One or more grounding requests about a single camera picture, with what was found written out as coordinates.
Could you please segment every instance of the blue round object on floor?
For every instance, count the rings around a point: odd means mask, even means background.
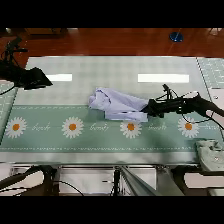
[[[173,32],[170,34],[170,39],[174,42],[181,42],[183,41],[183,35],[179,32]]]

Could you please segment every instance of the lavender cloth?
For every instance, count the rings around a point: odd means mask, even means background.
[[[147,114],[141,111],[147,100],[119,93],[109,88],[97,88],[89,97],[89,108],[105,111],[105,119],[148,122]]]

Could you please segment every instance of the reddish-brown floor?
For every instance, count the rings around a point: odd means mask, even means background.
[[[15,35],[28,53],[16,53],[25,66],[30,56],[65,55],[162,55],[224,57],[224,29],[221,28],[78,28],[63,29],[60,35],[27,35],[23,28],[11,34],[0,30],[0,50]],[[180,31],[184,41],[174,43],[169,34]]]

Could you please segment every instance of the yellow flower center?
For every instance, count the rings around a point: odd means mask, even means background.
[[[128,130],[133,131],[135,129],[134,124],[128,124]]]
[[[74,131],[74,130],[76,129],[76,124],[70,124],[70,125],[69,125],[69,129],[70,129],[71,131]]]
[[[17,130],[19,130],[19,124],[14,124],[13,126],[12,126],[12,129],[13,129],[13,131],[17,131]]]
[[[190,123],[186,123],[186,124],[185,124],[185,128],[186,128],[187,130],[191,130],[191,129],[192,129],[192,124],[190,124]]]

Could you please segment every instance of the daisy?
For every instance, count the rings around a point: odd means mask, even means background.
[[[78,117],[69,117],[69,119],[66,119],[64,124],[62,125],[62,131],[64,132],[63,135],[66,135],[66,138],[75,138],[76,136],[79,136],[82,134],[83,130],[83,122]]]
[[[179,119],[178,121],[178,130],[182,132],[182,135],[185,135],[185,137],[194,138],[199,133],[199,127],[198,124],[194,124],[194,118],[187,117],[186,120],[190,121],[191,123],[188,123],[183,118]]]
[[[17,138],[23,134],[23,131],[26,130],[26,121],[22,117],[15,117],[10,122],[8,122],[6,127],[6,135],[9,138]]]
[[[122,122],[121,125],[121,131],[123,132],[123,135],[126,136],[126,138],[135,138],[136,136],[139,136],[141,134],[142,126],[139,123],[133,123],[133,122]]]

